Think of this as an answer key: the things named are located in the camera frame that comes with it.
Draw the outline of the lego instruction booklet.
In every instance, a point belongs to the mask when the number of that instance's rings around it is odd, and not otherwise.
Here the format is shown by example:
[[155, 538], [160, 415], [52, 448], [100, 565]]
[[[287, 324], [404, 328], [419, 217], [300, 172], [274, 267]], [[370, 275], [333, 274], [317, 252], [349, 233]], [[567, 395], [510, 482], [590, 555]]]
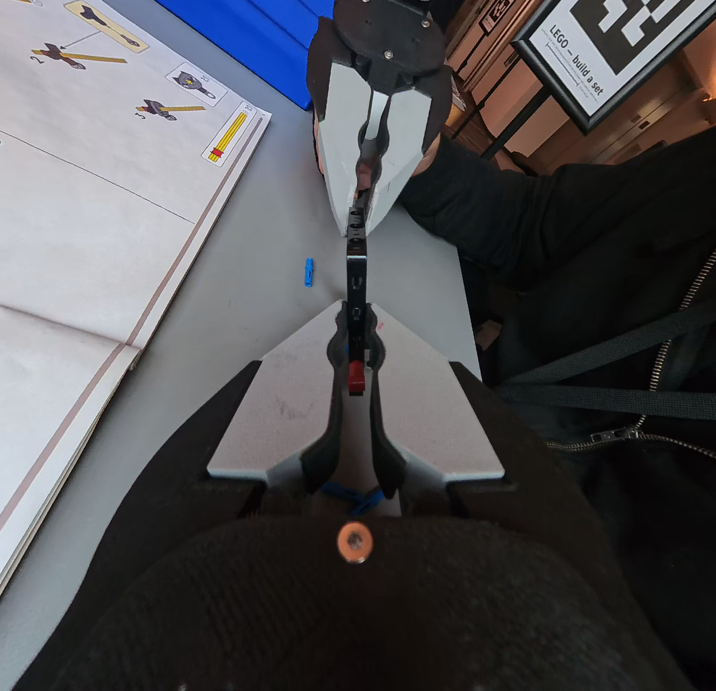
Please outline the lego instruction booklet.
[[1, 0], [1, 591], [270, 120], [102, 0]]

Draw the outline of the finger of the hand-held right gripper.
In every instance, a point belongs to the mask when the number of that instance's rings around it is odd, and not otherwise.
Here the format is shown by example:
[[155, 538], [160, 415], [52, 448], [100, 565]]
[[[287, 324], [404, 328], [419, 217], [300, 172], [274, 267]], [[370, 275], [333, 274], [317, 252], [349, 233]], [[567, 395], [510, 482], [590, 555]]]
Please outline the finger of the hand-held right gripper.
[[336, 225], [347, 237], [349, 213], [357, 191], [359, 134], [367, 122], [371, 88], [357, 70], [332, 62], [327, 104], [318, 124], [318, 152]]
[[443, 126], [443, 98], [416, 88], [391, 96], [366, 205], [366, 234], [381, 223]]

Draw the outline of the small framed marker sign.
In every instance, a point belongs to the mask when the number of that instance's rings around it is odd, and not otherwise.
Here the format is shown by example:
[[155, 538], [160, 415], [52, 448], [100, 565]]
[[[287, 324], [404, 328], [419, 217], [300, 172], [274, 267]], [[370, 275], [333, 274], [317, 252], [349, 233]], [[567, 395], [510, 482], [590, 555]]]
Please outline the small framed marker sign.
[[453, 105], [447, 131], [455, 136], [481, 110], [518, 59], [507, 31], [525, 0], [476, 0], [456, 30], [447, 63]]

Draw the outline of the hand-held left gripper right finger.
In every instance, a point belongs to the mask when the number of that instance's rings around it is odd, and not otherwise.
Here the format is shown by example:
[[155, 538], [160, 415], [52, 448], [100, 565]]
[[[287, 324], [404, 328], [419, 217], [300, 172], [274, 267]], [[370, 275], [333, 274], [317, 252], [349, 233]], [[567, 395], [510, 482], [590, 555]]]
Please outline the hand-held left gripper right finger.
[[504, 479], [454, 366], [373, 304], [371, 371], [372, 461], [386, 497]]

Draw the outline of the person's right forearm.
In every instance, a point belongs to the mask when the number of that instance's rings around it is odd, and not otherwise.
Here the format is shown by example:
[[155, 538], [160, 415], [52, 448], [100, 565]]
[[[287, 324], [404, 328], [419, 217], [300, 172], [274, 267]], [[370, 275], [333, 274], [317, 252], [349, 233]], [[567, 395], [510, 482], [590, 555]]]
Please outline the person's right forearm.
[[432, 166], [409, 179], [399, 202], [480, 268], [530, 286], [623, 218], [610, 179], [599, 166], [570, 165], [537, 177], [501, 170], [443, 135]]

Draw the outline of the person's black jacket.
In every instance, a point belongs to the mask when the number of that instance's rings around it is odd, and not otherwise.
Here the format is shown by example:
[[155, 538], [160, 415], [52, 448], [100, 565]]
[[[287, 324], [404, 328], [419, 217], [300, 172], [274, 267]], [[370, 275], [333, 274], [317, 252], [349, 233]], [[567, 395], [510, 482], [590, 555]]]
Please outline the person's black jacket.
[[[518, 292], [488, 351], [490, 385], [715, 298], [714, 127], [619, 165], [579, 166], [606, 168], [624, 216], [530, 286], [490, 273]], [[559, 384], [715, 394], [715, 323]], [[553, 449], [538, 459], [560, 455], [580, 488], [590, 511], [561, 520], [585, 530], [570, 536], [578, 551], [606, 553], [584, 569], [605, 580], [608, 564], [629, 588], [659, 640], [662, 680], [714, 690], [715, 421], [504, 401]]]

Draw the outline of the black bag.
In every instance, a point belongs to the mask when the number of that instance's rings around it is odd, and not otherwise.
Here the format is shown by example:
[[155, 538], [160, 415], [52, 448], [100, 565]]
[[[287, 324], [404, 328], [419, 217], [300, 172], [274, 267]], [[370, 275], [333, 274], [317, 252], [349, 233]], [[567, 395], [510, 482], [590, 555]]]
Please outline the black bag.
[[597, 345], [515, 375], [493, 391], [503, 400], [636, 416], [715, 421], [712, 393], [562, 385], [560, 381], [612, 364], [715, 322], [715, 299], [673, 312]]

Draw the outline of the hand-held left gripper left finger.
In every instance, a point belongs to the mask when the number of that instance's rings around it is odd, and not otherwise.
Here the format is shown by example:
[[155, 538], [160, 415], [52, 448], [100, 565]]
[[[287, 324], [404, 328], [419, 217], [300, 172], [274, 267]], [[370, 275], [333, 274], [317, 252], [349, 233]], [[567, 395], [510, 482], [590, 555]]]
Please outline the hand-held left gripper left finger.
[[342, 430], [343, 302], [265, 354], [210, 462], [213, 478], [318, 490]]

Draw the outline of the person's right hand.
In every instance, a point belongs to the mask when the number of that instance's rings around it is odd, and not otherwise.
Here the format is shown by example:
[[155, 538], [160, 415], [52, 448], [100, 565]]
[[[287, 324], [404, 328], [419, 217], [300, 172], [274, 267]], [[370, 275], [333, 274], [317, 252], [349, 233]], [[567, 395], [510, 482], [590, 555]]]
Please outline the person's right hand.
[[[318, 151], [318, 117], [316, 112], [313, 112], [313, 141], [314, 141], [314, 154], [317, 162], [318, 171], [321, 174], [321, 176], [324, 178], [324, 167], [323, 163], [321, 161], [321, 156]], [[419, 176], [420, 174], [424, 173], [425, 170], [427, 170], [429, 167], [432, 166], [434, 159], [437, 156], [437, 152], [440, 147], [440, 142], [442, 139], [442, 134], [438, 134], [437, 137], [434, 139], [434, 141], [430, 144], [430, 147], [427, 149], [425, 155], [417, 165], [416, 169], [413, 171], [411, 178], [414, 178], [416, 176]]]

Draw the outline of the black lego frame assembly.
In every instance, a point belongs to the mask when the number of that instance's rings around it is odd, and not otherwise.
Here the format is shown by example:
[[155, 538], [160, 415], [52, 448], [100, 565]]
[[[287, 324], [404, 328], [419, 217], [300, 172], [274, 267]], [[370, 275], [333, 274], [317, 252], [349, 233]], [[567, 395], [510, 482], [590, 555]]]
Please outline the black lego frame assembly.
[[367, 215], [369, 192], [358, 195], [349, 211], [346, 232], [346, 323], [348, 335], [347, 390], [359, 397], [365, 392], [364, 355], [367, 294]]

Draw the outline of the black framed marker sign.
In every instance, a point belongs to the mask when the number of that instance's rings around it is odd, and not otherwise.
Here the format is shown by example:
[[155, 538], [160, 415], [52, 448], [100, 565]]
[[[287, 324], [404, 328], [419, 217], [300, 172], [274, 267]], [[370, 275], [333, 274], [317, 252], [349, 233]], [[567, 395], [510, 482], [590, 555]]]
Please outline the black framed marker sign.
[[715, 19], [715, 0], [544, 0], [511, 41], [541, 89], [482, 154], [551, 96], [587, 135]]

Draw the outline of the blue plastic bin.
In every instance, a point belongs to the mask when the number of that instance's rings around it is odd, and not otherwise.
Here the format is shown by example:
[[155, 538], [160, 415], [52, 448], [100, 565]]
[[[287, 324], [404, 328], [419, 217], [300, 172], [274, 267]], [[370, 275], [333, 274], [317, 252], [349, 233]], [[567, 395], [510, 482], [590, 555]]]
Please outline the blue plastic bin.
[[154, 0], [306, 110], [308, 49], [335, 0]]

